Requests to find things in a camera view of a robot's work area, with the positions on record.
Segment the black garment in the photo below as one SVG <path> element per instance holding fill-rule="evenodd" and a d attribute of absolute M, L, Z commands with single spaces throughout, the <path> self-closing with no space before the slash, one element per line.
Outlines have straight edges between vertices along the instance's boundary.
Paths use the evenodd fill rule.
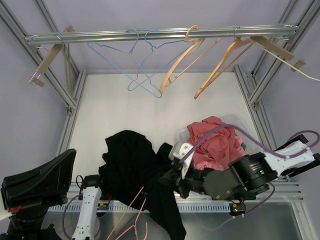
<path fill-rule="evenodd" d="M 105 164 L 98 169 L 103 178 L 102 191 L 113 199 L 139 210 L 163 227 L 172 240 L 183 240 L 186 230 L 177 206 L 174 189 L 159 178 L 171 170 L 172 145 L 163 143 L 154 152 L 152 143 L 142 134 L 123 130 L 105 139 Z"/>

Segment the dark pink t shirt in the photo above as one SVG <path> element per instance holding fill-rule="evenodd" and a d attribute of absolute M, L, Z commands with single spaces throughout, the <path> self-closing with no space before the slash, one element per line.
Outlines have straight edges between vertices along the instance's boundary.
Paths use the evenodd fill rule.
<path fill-rule="evenodd" d="M 188 143 L 195 145 L 210 130 L 225 123 L 216 116 L 210 116 L 201 122 L 193 122 L 187 126 L 189 132 Z M 208 136 L 193 154 L 194 166 L 203 161 L 216 161 L 227 169 L 228 164 L 243 157 L 237 151 L 240 146 L 236 140 L 236 132 L 232 127 L 223 127 Z"/>

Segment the pink wire hanger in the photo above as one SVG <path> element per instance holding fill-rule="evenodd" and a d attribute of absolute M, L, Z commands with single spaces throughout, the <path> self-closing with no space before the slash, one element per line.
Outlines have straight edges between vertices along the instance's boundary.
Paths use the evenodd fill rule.
<path fill-rule="evenodd" d="M 133 198 L 133 200 L 130 202 L 129 206 L 126 207 L 125 211 L 122 213 L 121 217 L 118 219 L 113 229 L 108 234 L 106 238 L 107 240 L 110 240 L 112 237 L 115 236 L 115 234 L 117 234 L 117 236 L 114 239 L 121 240 L 125 236 L 125 234 L 129 233 L 130 231 L 133 231 L 134 233 L 134 240 L 139 239 L 138 220 L 142 214 L 143 207 L 146 204 L 147 197 L 143 197 L 143 202 L 138 210 L 136 210 L 135 212 L 132 212 L 130 210 L 133 208 L 133 203 L 136 202 L 138 197 L 143 196 L 143 190 L 144 187 L 141 187 L 138 193 Z"/>

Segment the light wooden hanger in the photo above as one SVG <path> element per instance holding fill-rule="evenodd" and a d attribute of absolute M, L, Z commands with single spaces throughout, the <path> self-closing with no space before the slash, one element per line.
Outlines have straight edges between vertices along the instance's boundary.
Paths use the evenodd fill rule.
<path fill-rule="evenodd" d="M 193 30 L 198 31 L 200 30 L 200 27 L 198 25 L 193 25 L 186 32 L 185 41 L 187 43 L 191 43 L 191 45 L 177 58 L 177 60 L 174 62 L 174 64 L 166 73 L 159 88 L 159 91 L 161 94 L 165 92 L 166 87 L 171 85 L 176 79 L 178 79 L 182 74 L 184 74 L 192 65 L 194 65 L 199 59 L 201 59 L 204 55 L 206 55 L 208 51 L 210 51 L 217 43 L 219 43 L 223 39 L 222 37 L 219 37 L 217 40 L 215 40 L 212 45 L 210 45 L 202 54 L 200 54 L 194 61 L 192 61 L 184 70 L 182 70 L 178 75 L 176 75 L 173 79 L 171 79 L 172 73 L 175 71 L 175 69 L 180 64 L 180 62 L 185 58 L 189 57 L 190 55 L 192 55 L 194 52 L 196 52 L 198 48 L 201 47 L 202 44 L 207 39 L 206 37 L 199 37 L 198 40 L 191 39 L 189 35 Z"/>

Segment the light pink t shirt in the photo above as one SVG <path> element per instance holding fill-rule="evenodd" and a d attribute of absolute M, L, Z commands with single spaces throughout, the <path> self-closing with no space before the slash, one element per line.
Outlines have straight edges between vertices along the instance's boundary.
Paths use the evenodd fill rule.
<path fill-rule="evenodd" d="M 202 162 L 196 163 L 195 167 L 198 170 L 204 170 L 204 169 L 213 169 L 215 171 L 224 170 L 223 166 L 216 161 L 202 161 Z"/>

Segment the blue t shirt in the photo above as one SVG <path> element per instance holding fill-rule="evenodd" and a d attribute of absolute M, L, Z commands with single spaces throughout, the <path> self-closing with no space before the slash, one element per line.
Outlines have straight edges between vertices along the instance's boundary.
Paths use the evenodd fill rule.
<path fill-rule="evenodd" d="M 237 151 L 239 152 L 239 153 L 241 153 L 242 155 L 245 155 L 246 154 L 246 148 L 247 148 L 247 146 L 246 146 L 246 144 L 244 143 L 244 140 L 243 140 L 243 138 L 242 137 L 240 137 L 240 136 L 235 136 L 235 139 L 237 140 L 237 142 L 240 144 L 240 146 L 237 148 Z"/>

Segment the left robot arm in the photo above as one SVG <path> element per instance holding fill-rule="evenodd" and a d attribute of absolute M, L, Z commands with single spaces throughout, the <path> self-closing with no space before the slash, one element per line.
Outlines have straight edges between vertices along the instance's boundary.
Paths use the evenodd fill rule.
<path fill-rule="evenodd" d="M 100 175 L 86 176 L 79 193 L 68 199 L 77 151 L 68 149 L 54 159 L 19 174 L 7 176 L 0 185 L 0 218 L 8 219 L 2 240 L 60 240 L 57 222 L 46 223 L 55 210 L 66 213 L 80 199 L 78 218 L 69 240 L 94 240 L 100 233 L 96 227 L 99 200 L 107 195 Z"/>

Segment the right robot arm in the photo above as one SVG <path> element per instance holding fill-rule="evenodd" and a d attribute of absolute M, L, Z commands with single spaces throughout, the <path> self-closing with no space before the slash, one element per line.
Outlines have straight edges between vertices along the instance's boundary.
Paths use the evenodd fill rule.
<path fill-rule="evenodd" d="M 255 200 L 257 195 L 269 190 L 268 184 L 273 180 L 294 177 L 319 166 L 320 155 L 312 153 L 306 142 L 304 136 L 298 135 L 273 153 L 242 156 L 223 171 L 196 169 L 193 145 L 177 142 L 169 154 L 173 167 L 159 178 L 159 182 L 176 190 L 184 199 L 192 191 L 214 201 Z"/>

